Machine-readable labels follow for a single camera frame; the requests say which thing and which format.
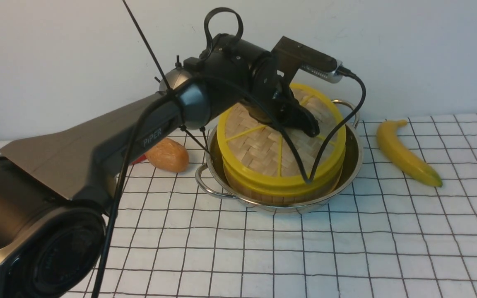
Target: black wire loop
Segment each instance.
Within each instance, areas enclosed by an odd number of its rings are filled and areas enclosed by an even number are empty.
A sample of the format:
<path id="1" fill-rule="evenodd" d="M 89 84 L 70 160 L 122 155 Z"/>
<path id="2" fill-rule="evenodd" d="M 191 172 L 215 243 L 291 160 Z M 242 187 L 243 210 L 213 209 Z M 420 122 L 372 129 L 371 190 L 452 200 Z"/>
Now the black wire loop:
<path id="1" fill-rule="evenodd" d="M 244 33 L 244 24 L 242 23 L 242 18 L 233 9 L 227 7 L 218 7 L 213 9 L 206 15 L 206 18 L 204 19 L 204 32 L 207 44 L 206 49 L 202 52 L 202 57 L 200 57 L 202 60 L 206 60 L 207 58 L 209 58 L 209 56 L 211 56 L 212 50 L 214 49 L 213 38 L 211 32 L 209 31 L 209 22 L 211 21 L 212 17 L 221 12 L 231 12 L 237 17 L 238 30 L 235 34 L 235 37 L 233 37 L 233 39 L 231 40 L 230 46 L 235 45 L 242 38 L 242 34 Z"/>

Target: grid tablecloth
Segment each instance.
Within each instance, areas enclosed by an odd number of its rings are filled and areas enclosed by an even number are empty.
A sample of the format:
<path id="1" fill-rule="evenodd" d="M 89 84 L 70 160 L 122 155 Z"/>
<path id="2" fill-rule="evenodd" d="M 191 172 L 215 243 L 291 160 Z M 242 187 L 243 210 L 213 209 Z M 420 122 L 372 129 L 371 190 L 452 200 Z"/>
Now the grid tablecloth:
<path id="1" fill-rule="evenodd" d="M 354 183 L 297 216 L 203 193 L 194 173 L 204 151 L 175 132 L 189 170 L 129 169 L 100 297 L 477 297 L 477 114 L 411 118 L 399 130 L 442 188 L 388 162 L 379 123 L 358 128 L 365 156 Z M 63 297 L 91 297 L 93 275 Z"/>

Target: steel pot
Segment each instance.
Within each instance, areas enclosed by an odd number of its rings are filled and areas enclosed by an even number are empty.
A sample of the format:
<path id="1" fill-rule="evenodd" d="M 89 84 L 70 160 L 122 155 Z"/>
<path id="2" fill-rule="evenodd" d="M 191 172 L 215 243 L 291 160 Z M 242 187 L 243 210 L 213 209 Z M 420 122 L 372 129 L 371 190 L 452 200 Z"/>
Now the steel pot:
<path id="1" fill-rule="evenodd" d="M 343 100 L 333 100 L 336 104 L 342 104 L 344 106 L 354 109 L 354 106 Z M 324 205 L 326 205 L 334 196 L 339 194 L 343 189 L 347 188 L 350 183 L 354 180 L 364 160 L 363 157 L 363 146 L 359 139 L 359 136 L 356 132 L 356 127 L 358 126 L 359 115 L 356 114 L 354 122 L 352 125 L 346 125 L 346 155 L 343 160 L 343 169 L 341 177 L 333 189 L 333 191 L 318 195 L 317 198 L 307 200 L 306 202 L 299 202 L 293 204 L 277 204 L 277 203 L 267 203 L 260 202 L 258 200 L 248 198 L 229 186 L 226 176 L 224 174 L 222 154 L 218 146 L 218 139 L 216 137 L 216 130 L 212 130 L 208 137 L 208 149 L 211 155 L 206 154 L 206 162 L 202 164 L 195 173 L 195 179 L 197 184 L 203 189 L 207 194 L 219 199 L 233 199 L 238 200 L 242 204 L 246 205 L 247 208 L 250 208 L 254 211 L 263 211 L 267 213 L 307 213 L 314 211 Z M 209 170 L 214 179 L 218 182 L 219 185 L 227 192 L 219 192 L 214 189 L 211 189 L 204 183 L 202 179 L 202 173 L 205 170 Z"/>

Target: pot handle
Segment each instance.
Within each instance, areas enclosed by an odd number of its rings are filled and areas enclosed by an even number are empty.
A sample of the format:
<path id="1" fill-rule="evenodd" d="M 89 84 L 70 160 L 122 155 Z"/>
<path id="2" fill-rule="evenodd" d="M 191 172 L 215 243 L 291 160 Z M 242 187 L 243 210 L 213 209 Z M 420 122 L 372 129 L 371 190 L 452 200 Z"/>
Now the pot handle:
<path id="1" fill-rule="evenodd" d="M 208 166 L 207 166 L 206 163 L 202 164 L 201 166 L 199 166 L 199 168 L 197 168 L 196 173 L 195 173 L 195 179 L 196 179 L 196 183 L 198 184 L 198 186 L 201 189 L 203 189 L 207 194 L 209 194 L 210 196 L 215 197 L 217 199 L 225 199 L 225 200 L 227 200 L 227 199 L 238 199 L 234 195 L 223 194 L 222 192 L 212 190 L 210 187 L 208 187 L 206 185 L 206 183 L 204 183 L 204 181 L 202 181 L 202 172 L 207 170 L 207 168 L 208 168 Z"/>
<path id="2" fill-rule="evenodd" d="M 342 106 L 349 107 L 352 111 L 354 111 L 354 109 L 356 109 L 354 104 L 352 104 L 348 101 L 345 101 L 343 99 L 335 99 L 332 102 L 334 104 L 341 104 Z M 352 122 L 352 126 L 354 126 L 354 128 L 356 128 L 358 126 L 359 122 L 360 122 L 360 112 L 356 112 L 356 114 L 354 115 L 354 121 Z"/>

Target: banana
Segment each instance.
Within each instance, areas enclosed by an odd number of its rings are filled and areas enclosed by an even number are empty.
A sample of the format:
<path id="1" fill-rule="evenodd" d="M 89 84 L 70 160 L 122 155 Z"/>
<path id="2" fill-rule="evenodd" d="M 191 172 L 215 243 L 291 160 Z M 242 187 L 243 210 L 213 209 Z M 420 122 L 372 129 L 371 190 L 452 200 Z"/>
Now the banana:
<path id="1" fill-rule="evenodd" d="M 376 132 L 378 147 L 393 164 L 413 179 L 429 186 L 443 186 L 439 174 L 407 149 L 397 137 L 397 129 L 406 124 L 406 120 L 382 122 Z"/>

